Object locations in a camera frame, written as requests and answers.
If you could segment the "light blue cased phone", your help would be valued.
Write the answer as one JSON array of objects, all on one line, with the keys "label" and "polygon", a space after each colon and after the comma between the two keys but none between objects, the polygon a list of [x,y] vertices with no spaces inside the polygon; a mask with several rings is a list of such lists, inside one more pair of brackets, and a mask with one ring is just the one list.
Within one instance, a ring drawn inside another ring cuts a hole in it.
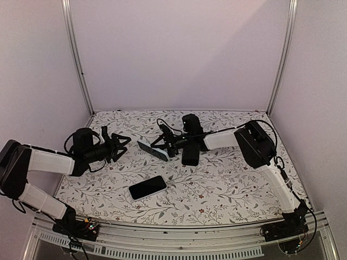
[{"label": "light blue cased phone", "polygon": [[166,151],[164,151],[162,149],[159,149],[159,148],[152,148],[150,146],[150,144],[148,144],[147,142],[144,142],[142,140],[138,140],[137,144],[139,145],[139,147],[143,151],[151,154],[152,156],[154,156],[154,157],[156,157],[156,158],[158,158],[158,159],[160,159],[162,161],[166,161],[166,162],[169,161],[169,156],[166,153]]}]

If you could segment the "black cased phone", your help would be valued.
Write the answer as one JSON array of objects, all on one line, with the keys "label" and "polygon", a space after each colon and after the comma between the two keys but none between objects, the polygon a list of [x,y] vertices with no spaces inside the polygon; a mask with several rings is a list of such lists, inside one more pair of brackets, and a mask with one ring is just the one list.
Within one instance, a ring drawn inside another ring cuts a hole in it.
[{"label": "black cased phone", "polygon": [[190,144],[183,148],[182,164],[185,166],[197,166],[200,158],[200,148],[197,144]]}]

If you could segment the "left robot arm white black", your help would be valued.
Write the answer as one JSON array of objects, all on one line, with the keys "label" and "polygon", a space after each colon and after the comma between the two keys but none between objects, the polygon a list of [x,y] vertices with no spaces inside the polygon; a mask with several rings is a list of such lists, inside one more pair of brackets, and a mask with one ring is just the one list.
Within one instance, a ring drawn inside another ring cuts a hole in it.
[{"label": "left robot arm white black", "polygon": [[93,172],[92,163],[116,162],[127,151],[126,145],[131,138],[115,133],[109,135],[107,127],[103,126],[100,133],[80,128],[67,140],[72,145],[64,152],[9,140],[1,150],[1,195],[47,214],[69,235],[76,235],[81,227],[75,209],[30,184],[28,173],[51,172],[80,177],[86,171]]}]

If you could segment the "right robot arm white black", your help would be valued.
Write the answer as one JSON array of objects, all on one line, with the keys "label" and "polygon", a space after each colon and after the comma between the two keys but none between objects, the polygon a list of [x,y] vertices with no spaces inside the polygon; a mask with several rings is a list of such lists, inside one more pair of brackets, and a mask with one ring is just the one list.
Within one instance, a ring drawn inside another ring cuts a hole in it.
[{"label": "right robot arm white black", "polygon": [[277,155],[277,139],[271,139],[260,126],[259,120],[251,120],[237,127],[205,132],[195,114],[182,118],[183,131],[174,134],[174,129],[165,122],[159,125],[161,135],[149,146],[169,158],[183,150],[183,164],[196,166],[199,153],[224,147],[239,147],[245,162],[259,170],[282,210],[284,221],[280,231],[284,236],[292,236],[301,228],[301,220],[306,214],[303,202],[293,192],[292,184],[284,170],[284,161]]}]

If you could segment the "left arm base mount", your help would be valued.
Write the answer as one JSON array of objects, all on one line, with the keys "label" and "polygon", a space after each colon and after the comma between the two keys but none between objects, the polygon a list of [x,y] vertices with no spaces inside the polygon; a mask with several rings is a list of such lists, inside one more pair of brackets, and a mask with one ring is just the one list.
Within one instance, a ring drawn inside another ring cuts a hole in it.
[{"label": "left arm base mount", "polygon": [[70,214],[63,216],[62,219],[56,219],[52,230],[62,235],[95,242],[99,234],[99,224],[91,218],[78,220],[74,214]]}]

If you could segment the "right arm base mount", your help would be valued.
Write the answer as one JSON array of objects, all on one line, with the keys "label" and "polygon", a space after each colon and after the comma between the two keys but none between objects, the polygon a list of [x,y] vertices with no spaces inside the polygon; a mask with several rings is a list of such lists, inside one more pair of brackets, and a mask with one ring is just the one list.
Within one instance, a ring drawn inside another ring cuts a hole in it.
[{"label": "right arm base mount", "polygon": [[305,217],[283,220],[280,222],[265,224],[260,228],[259,234],[266,242],[278,241],[296,236],[294,239],[278,243],[281,252],[287,255],[294,255],[305,248],[304,240],[309,228]]}]

